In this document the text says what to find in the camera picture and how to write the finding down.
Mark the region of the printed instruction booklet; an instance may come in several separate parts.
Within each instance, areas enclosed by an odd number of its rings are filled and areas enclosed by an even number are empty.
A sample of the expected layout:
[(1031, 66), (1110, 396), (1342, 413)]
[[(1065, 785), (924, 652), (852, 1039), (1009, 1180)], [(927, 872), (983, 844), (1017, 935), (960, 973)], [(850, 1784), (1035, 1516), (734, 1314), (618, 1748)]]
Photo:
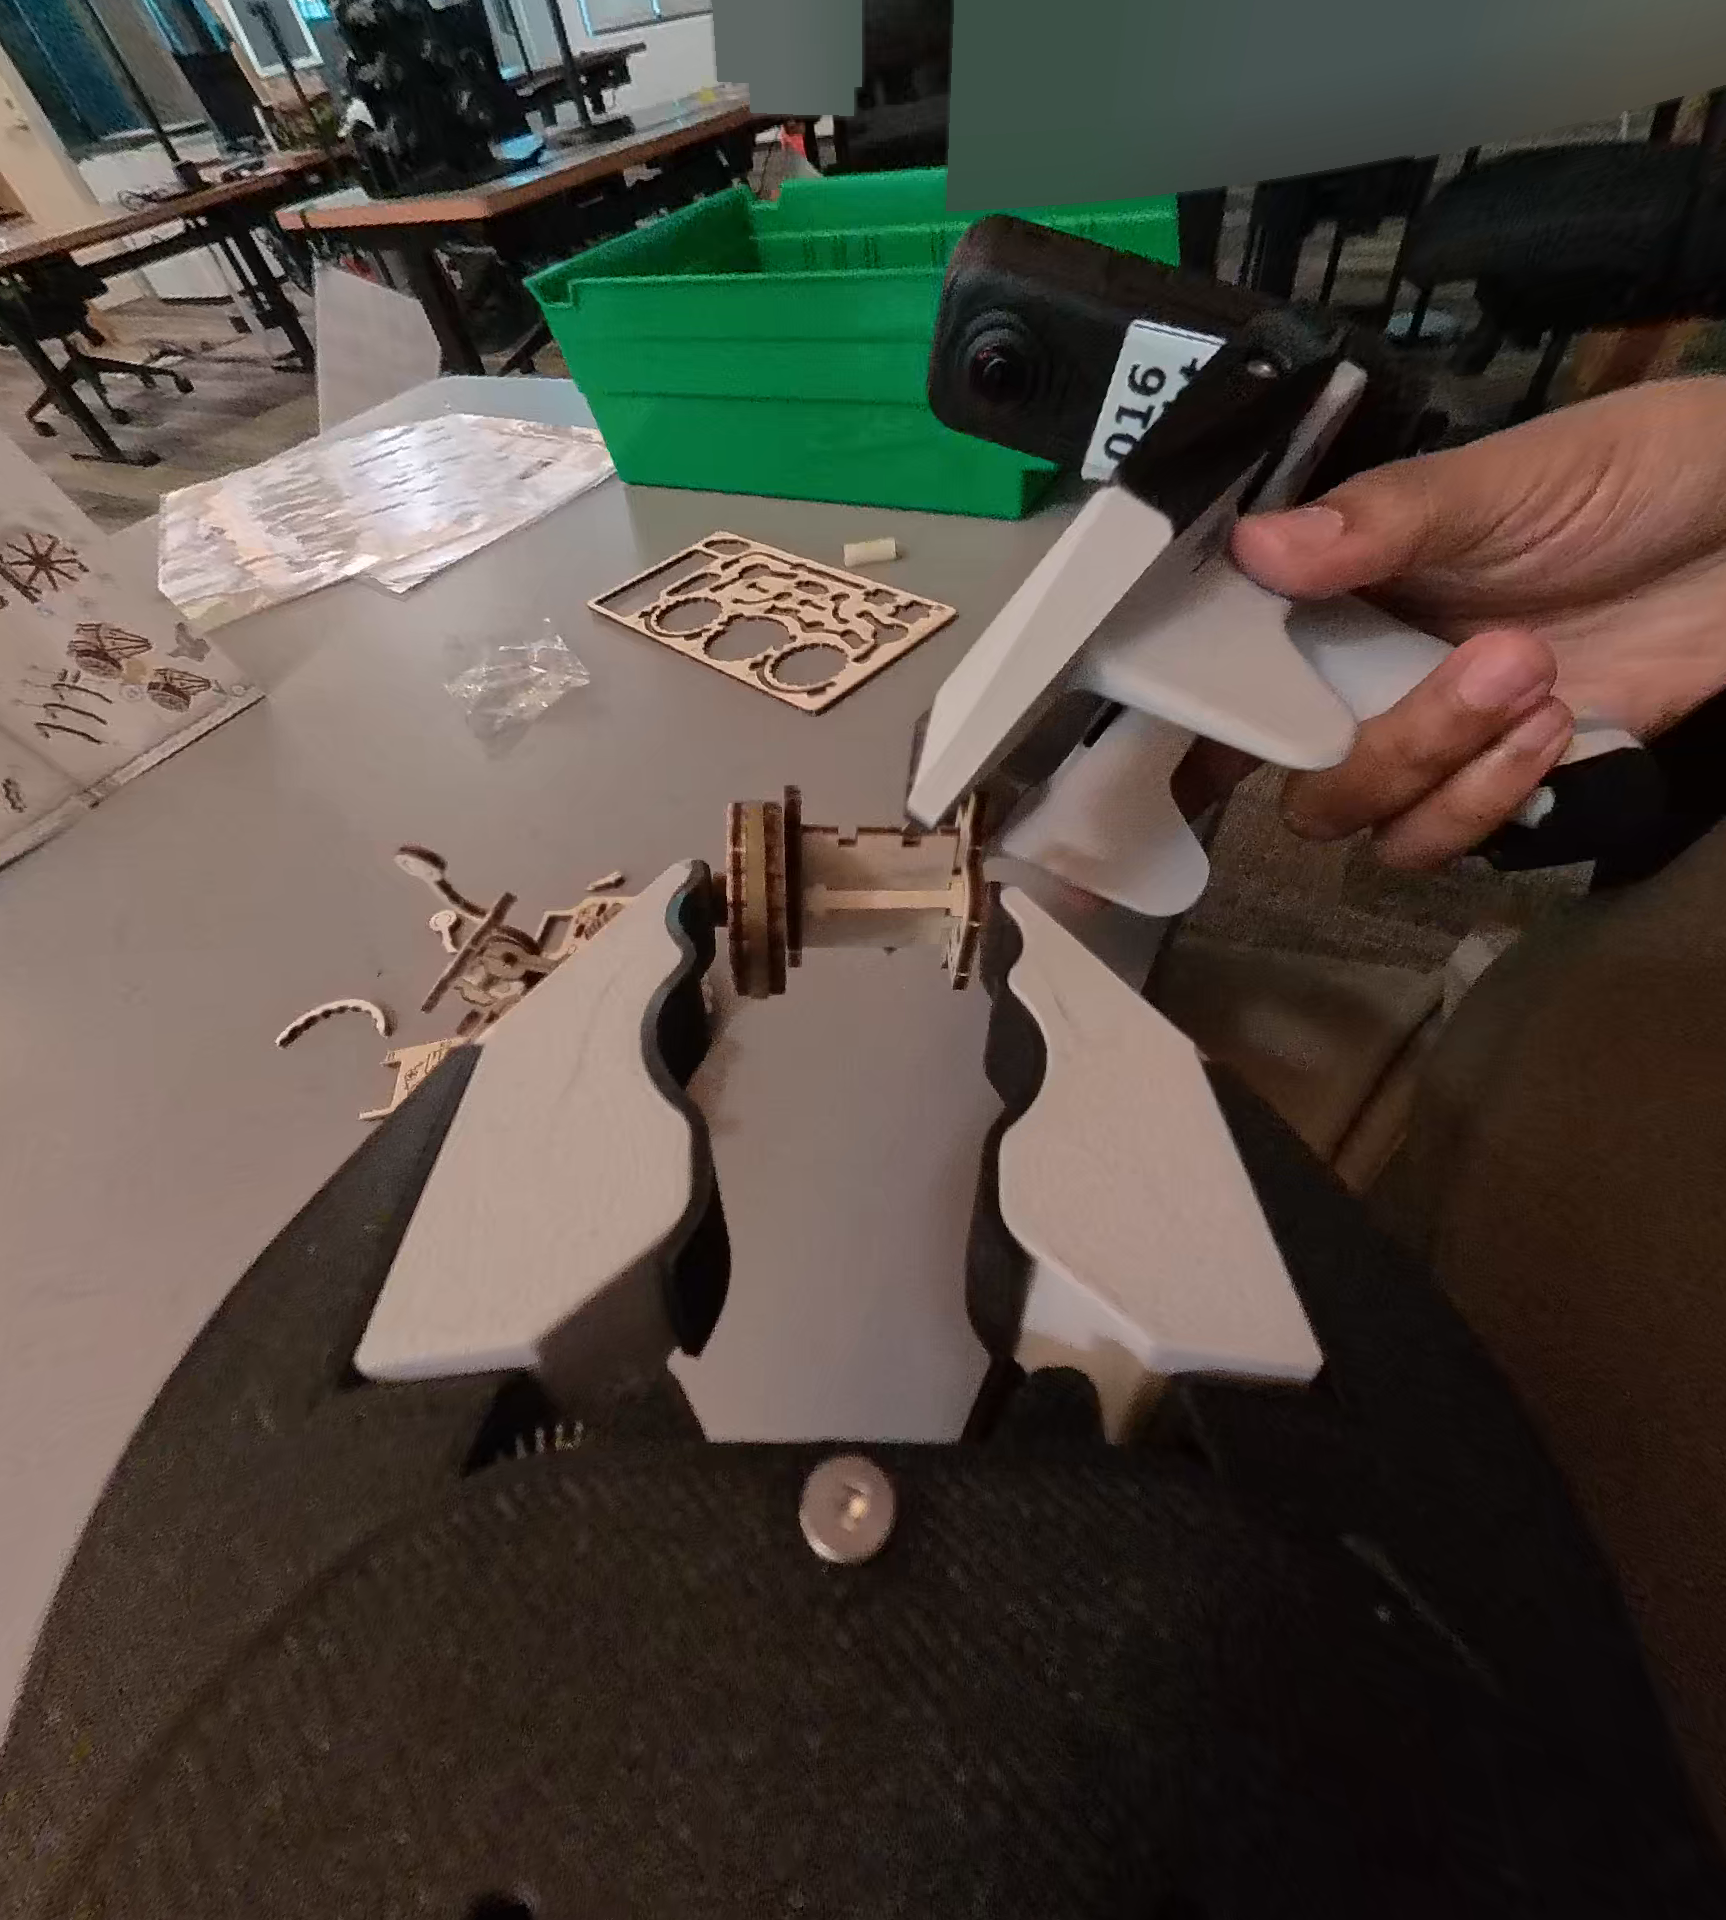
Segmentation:
[(259, 699), (0, 428), (0, 870)]

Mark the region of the person's right hand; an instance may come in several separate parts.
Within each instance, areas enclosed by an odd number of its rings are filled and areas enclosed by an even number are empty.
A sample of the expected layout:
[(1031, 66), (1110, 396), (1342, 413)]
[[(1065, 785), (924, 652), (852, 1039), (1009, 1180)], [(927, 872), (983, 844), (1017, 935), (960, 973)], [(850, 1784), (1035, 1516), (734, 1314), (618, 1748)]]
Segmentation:
[(1452, 643), (1339, 764), (1281, 783), (1300, 839), (1439, 868), (1525, 809), (1581, 720), (1652, 738), (1726, 691), (1726, 377), (1359, 472), (1246, 517), (1231, 553), (1292, 603), (1370, 599)]

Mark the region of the wooden top background desk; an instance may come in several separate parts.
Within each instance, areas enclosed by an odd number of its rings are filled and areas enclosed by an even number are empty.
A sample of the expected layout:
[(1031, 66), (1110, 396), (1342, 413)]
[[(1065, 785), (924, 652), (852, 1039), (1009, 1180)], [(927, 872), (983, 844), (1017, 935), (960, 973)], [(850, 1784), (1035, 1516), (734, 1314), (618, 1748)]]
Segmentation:
[(11, 222), (0, 229), (0, 272), (66, 258), (109, 284), (198, 253), (221, 251), (245, 272), (248, 309), (262, 331), (285, 347), (282, 365), (316, 372), (308, 336), (289, 282), (275, 274), (262, 238), (278, 230), (283, 209), (330, 190), (348, 174), (348, 148), (306, 148), (268, 156), (233, 179), (181, 186), (139, 206), (104, 206), (87, 222), (41, 229)]
[(780, 118), (743, 104), (684, 101), (630, 137), (553, 152), (479, 184), (377, 199), (349, 190), (285, 206), (275, 222), (312, 249), (380, 260), (429, 326), (441, 374), (479, 377), (465, 298), (447, 270), (481, 251), (523, 284), (556, 262), (748, 181)]

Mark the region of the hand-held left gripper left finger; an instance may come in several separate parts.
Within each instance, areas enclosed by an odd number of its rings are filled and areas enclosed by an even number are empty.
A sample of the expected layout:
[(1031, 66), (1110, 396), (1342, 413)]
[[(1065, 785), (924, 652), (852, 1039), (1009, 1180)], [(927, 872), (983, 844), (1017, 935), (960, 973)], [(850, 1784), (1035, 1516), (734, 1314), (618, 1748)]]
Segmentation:
[(690, 1082), (715, 888), (657, 874), (476, 1051), (353, 1351), (371, 1383), (630, 1385), (700, 1357), (732, 1244)]

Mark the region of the pile of wooden puzzle parts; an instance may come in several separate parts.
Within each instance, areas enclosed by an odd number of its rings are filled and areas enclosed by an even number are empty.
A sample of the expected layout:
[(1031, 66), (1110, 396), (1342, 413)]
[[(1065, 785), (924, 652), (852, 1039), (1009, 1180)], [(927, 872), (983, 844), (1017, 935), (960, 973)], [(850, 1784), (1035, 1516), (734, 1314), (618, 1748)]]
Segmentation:
[(397, 846), (394, 867), (438, 900), (425, 927), (439, 943), (443, 965), (418, 1013), (435, 1015), (445, 999), (456, 999), (461, 1004), (457, 1041), (479, 1041), (633, 902), (623, 893), (626, 872), (610, 870), (591, 878), (572, 904), (549, 909), (534, 929), (521, 929), (511, 919), (514, 893), (488, 904), (472, 900), (452, 880), (443, 856), (425, 846)]

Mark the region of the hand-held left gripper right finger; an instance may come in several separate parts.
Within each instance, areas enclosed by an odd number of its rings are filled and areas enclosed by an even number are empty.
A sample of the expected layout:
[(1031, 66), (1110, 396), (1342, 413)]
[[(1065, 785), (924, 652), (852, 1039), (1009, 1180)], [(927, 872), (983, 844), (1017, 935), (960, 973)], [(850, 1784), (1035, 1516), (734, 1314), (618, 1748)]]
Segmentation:
[(1105, 1442), (1174, 1380), (1316, 1380), (1320, 1342), (1198, 1046), (1015, 886), (982, 955), (998, 1114), (963, 1296), (991, 1375), (1073, 1386)]

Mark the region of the clear plastic packaging sheet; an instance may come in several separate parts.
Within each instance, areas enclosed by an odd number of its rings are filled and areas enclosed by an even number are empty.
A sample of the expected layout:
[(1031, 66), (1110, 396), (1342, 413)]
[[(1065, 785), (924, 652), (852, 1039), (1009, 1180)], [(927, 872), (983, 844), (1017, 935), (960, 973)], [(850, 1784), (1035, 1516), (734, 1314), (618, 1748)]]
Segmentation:
[(157, 588), (194, 625), (368, 581), (403, 596), (616, 474), (591, 428), (441, 415), (170, 492)]

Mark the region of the white panel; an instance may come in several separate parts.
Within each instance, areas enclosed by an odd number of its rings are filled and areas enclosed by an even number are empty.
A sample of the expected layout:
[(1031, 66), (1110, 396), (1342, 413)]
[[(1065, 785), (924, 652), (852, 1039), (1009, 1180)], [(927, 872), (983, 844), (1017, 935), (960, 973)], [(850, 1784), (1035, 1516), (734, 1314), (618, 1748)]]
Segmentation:
[(418, 300), (325, 262), (313, 281), (318, 433), (438, 379), (443, 356)]

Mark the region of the black office chair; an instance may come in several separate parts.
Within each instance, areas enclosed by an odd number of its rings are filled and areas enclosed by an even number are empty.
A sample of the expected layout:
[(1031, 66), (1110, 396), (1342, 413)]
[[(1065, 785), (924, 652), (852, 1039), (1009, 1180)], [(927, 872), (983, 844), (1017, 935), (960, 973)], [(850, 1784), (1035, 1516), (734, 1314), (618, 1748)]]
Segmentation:
[(1726, 323), (1726, 148), (1574, 143), (1481, 161), (1410, 221), (1404, 281), (1467, 282), (1506, 339)]
[(129, 381), (145, 392), (168, 385), (185, 398), (194, 385), (181, 372), (178, 348), (152, 348), (142, 356), (107, 353), (107, 334), (93, 319), (93, 304), (107, 282), (85, 267), (51, 256), (0, 270), (0, 347), (9, 348), (37, 379), (37, 395), (23, 420), (36, 436), (60, 436), (60, 420), (71, 424), (87, 451), (79, 462), (152, 469), (152, 451), (124, 451), (107, 433), (132, 424), (127, 409), (107, 395), (107, 381)]

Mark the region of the green plastic bin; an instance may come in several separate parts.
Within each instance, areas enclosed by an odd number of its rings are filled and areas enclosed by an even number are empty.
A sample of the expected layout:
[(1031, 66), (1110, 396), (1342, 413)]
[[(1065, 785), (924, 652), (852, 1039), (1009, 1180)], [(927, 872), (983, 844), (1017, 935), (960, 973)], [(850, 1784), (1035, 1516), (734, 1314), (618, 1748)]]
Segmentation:
[(526, 281), (635, 486), (1015, 520), (1083, 455), (949, 431), (926, 369), (946, 169), (738, 184)]

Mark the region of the person's beige trousers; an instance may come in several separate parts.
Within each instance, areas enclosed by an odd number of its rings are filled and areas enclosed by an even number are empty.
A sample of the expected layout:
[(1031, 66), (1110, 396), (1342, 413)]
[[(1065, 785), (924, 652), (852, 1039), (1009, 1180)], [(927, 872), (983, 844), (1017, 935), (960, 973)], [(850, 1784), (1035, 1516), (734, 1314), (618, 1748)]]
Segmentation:
[(1148, 996), (1362, 1194), (1404, 1142), (1426, 1054), (1507, 945), (1479, 929), (1419, 973), (1177, 936)]

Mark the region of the crumpled clear plastic bag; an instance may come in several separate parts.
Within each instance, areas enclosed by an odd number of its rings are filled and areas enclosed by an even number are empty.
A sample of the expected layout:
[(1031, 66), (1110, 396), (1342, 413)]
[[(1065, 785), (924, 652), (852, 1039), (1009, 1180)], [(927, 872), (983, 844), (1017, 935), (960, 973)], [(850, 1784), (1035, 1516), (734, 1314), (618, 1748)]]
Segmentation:
[(488, 748), (514, 742), (563, 699), (589, 686), (586, 661), (548, 620), (457, 641), (441, 682), (465, 733)]

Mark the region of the small wooden card piece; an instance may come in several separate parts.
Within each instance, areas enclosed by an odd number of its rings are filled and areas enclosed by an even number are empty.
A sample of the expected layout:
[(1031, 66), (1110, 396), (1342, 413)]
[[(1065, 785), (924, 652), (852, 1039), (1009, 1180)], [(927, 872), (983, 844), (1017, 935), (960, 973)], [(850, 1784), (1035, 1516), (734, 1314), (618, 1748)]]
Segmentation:
[(474, 1054), (478, 1049), (470, 1036), (445, 1036), (386, 1051), (377, 1066), (390, 1076), (390, 1084), (376, 1104), (357, 1114), (357, 1122), (371, 1127), (394, 1117), (450, 1058)]

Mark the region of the grey desk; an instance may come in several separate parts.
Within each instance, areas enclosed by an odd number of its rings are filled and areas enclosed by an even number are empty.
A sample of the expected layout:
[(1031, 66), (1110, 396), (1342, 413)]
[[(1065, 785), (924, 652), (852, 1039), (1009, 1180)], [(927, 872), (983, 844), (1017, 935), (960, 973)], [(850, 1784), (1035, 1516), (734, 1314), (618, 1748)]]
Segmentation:
[[(136, 1424), (390, 1082), (365, 1021), (278, 1030), (337, 996), (452, 1030), (418, 1015), (438, 902), (396, 850), (536, 924), (611, 870), (719, 861), (735, 801), (893, 821), (936, 689), (1079, 502), (1063, 483), (1009, 523), (610, 481), (406, 596), (352, 581), (233, 623), (217, 647), (266, 699), (0, 870), (0, 1743)], [(803, 717), (589, 614), (710, 532), (827, 564), (893, 536), (883, 576), (956, 620)], [(589, 684), (486, 746), (445, 661), (536, 620)]]

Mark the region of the wooden spool with gear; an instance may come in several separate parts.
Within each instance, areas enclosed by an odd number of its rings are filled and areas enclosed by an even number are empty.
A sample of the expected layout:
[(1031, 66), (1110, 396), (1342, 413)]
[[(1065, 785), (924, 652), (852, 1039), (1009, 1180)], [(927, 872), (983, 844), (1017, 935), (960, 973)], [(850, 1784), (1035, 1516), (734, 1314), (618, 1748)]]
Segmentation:
[(973, 793), (940, 828), (826, 827), (791, 785), (727, 805), (714, 898), (734, 992), (781, 996), (810, 950), (836, 949), (933, 949), (963, 992), (988, 916), (983, 814)]

